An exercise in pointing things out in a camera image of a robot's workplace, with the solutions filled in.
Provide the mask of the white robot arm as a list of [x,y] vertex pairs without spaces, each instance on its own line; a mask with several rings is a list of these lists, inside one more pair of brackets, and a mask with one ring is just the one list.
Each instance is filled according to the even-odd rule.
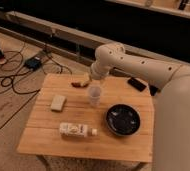
[[97,47],[91,77],[103,79],[113,68],[160,90],[155,107],[152,171],[190,171],[190,65],[128,55],[121,43]]

